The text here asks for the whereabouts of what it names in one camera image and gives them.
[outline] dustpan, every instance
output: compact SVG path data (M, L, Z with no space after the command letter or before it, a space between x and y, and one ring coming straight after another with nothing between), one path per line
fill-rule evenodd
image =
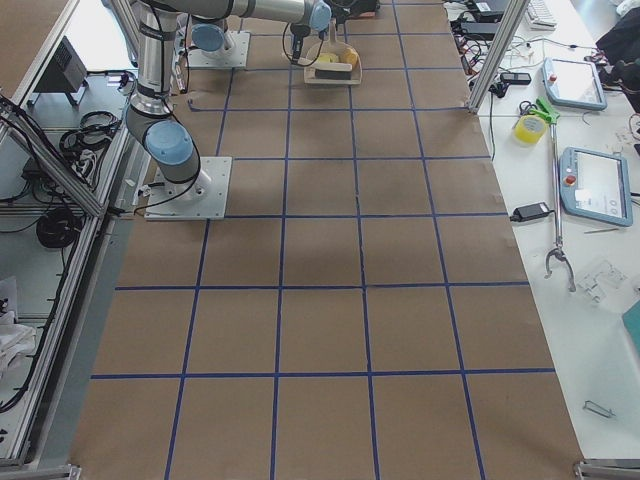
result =
M335 20L329 25L329 41L319 42L312 45L307 52L306 61L312 63L319 53L335 53L340 57L347 49L355 50L351 45L336 40L336 24ZM329 70L334 72L351 72L350 79L330 79L318 78L317 70ZM341 62L313 62L313 65L304 68L304 82L316 85L359 85L362 82L362 63L360 56L355 66L350 63Z

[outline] yellow tape roll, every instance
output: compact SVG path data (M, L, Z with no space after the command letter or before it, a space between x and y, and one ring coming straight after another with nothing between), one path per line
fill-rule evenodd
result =
M533 145L540 140L547 130L547 123L536 115L524 115L520 117L513 129L513 134L518 140Z

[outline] black round object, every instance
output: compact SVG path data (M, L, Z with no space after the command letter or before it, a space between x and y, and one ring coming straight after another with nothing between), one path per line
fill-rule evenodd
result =
M67 208L45 213L36 224L36 235L43 247L64 248L78 238L82 221Z

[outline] gray floor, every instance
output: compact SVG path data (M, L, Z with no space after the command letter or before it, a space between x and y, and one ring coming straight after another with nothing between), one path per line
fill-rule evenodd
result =
M620 19L609 0L571 0L594 40L611 30Z

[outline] reacher grabber tool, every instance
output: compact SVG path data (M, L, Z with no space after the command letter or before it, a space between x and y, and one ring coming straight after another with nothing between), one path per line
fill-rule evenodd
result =
M562 236L562 205L560 204L560 159L558 157L558 132L557 132L557 124L558 117L560 114L554 109L551 104L544 98L538 98L536 100L536 106L531 110L530 113L538 115L542 119L544 119L549 124L549 133L551 135L551 149L553 155L553 202L554 202L554 219L555 219L555 247L552 248L549 253L547 253L547 257L545 259L545 268L547 270L547 274L544 278L549 278L553 273L551 271L551 258L555 258L561 263L564 263L567 266L567 270L569 270L569 291L576 291L576 282L573 275L573 268L571 267L571 263L569 263L569 259L564 253L563 246L563 236Z

